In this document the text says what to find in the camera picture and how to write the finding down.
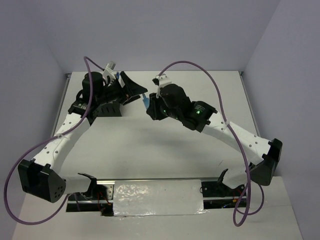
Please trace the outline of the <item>blue highlighter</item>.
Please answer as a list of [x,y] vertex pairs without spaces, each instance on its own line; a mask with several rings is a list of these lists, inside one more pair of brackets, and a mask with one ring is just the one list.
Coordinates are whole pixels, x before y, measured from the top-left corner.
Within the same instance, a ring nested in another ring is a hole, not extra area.
[[145,109],[147,110],[150,106],[150,99],[144,93],[142,94],[142,101]]

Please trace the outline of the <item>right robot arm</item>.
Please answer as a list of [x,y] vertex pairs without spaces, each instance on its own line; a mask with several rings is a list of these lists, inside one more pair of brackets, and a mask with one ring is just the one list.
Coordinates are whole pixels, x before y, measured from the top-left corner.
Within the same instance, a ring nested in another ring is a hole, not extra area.
[[146,113],[154,121],[175,119],[187,129],[214,137],[245,154],[248,165],[225,169],[220,174],[217,190],[221,195],[230,195],[248,181],[261,186],[270,185],[283,147],[277,138],[261,138],[224,119],[213,106],[203,101],[191,101],[184,89],[173,83],[149,94]]

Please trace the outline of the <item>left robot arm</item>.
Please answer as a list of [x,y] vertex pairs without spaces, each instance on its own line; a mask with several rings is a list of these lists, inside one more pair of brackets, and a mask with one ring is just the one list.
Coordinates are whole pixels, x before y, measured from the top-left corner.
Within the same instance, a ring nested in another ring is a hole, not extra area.
[[119,76],[107,77],[96,71],[86,73],[82,89],[68,109],[54,139],[31,160],[24,159],[19,163],[22,190],[51,203],[57,202],[62,195],[73,193],[80,193],[88,200],[95,198],[104,189],[97,183],[97,178],[81,172],[71,177],[60,176],[62,165],[96,118],[121,116],[121,106],[139,99],[147,91],[124,71]]

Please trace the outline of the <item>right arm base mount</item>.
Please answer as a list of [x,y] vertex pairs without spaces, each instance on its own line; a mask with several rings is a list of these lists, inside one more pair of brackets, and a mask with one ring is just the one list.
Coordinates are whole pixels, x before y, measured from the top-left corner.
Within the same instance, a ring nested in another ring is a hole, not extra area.
[[202,181],[199,192],[203,197],[203,207],[210,209],[234,209],[245,186],[229,188],[217,181]]

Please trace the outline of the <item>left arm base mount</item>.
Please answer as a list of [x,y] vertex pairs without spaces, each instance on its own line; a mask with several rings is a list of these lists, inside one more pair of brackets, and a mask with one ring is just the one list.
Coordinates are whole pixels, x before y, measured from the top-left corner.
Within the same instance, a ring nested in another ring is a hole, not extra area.
[[114,216],[115,182],[98,182],[93,195],[73,193],[68,197],[67,213],[98,213],[100,216]]

